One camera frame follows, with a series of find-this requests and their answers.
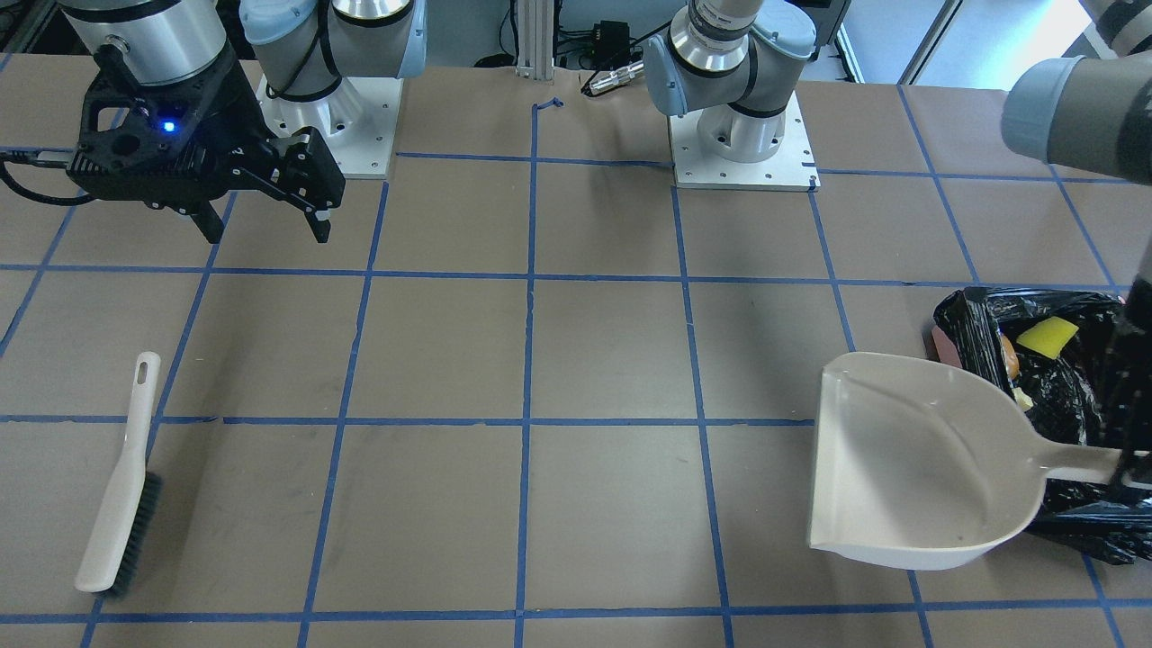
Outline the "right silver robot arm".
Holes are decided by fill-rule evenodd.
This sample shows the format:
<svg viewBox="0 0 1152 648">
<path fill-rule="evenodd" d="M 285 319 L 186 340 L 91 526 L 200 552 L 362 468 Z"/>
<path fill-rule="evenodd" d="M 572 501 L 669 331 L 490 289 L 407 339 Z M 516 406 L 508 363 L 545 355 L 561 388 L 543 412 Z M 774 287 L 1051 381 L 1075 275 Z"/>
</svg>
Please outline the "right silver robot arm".
<svg viewBox="0 0 1152 648">
<path fill-rule="evenodd" d="M 242 1 L 262 67 L 248 82 L 213 1 L 65 1 L 98 74 L 67 176 L 94 199 L 189 218 L 207 242 L 213 202 L 256 190 L 303 213 L 319 243 L 349 178 L 382 176 L 396 90 L 427 65 L 424 1 Z"/>
</svg>

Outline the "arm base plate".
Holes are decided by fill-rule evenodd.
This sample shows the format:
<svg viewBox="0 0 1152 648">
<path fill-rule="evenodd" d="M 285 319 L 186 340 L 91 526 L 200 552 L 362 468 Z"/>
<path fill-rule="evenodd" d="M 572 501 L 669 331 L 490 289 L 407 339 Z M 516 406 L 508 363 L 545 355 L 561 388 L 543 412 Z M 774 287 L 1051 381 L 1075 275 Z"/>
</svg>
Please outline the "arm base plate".
<svg viewBox="0 0 1152 648">
<path fill-rule="evenodd" d="M 262 77 L 256 98 L 276 136 L 313 127 L 328 143 L 344 178 L 386 179 L 404 86 L 396 78 L 344 77 L 332 95 L 301 103 L 268 97 Z"/>
<path fill-rule="evenodd" d="M 728 105 L 668 119 L 675 184 L 695 190 L 814 193 L 823 187 L 798 95 L 752 118 Z"/>
</svg>

